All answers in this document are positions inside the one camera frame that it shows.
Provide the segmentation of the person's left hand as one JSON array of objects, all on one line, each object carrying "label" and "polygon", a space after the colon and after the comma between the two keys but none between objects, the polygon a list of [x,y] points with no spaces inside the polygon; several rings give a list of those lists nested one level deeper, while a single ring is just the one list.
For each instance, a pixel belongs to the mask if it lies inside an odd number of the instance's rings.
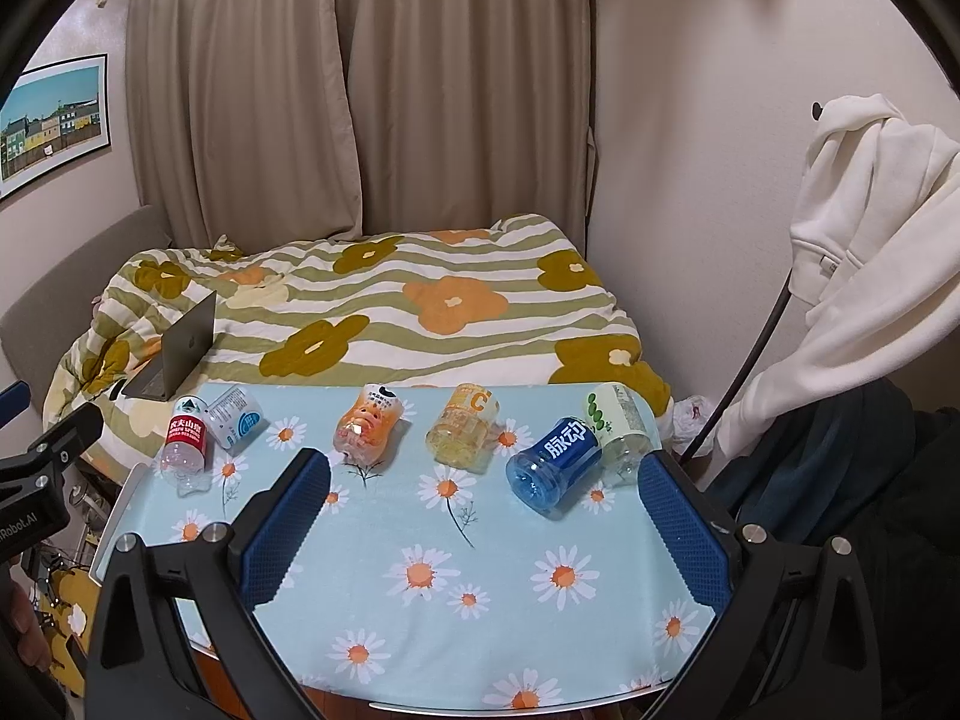
[{"label": "person's left hand", "polygon": [[13,585],[8,597],[7,616],[18,635],[16,648],[21,660],[28,667],[45,673],[52,663],[50,647],[43,631],[39,628],[31,601],[18,583]]}]

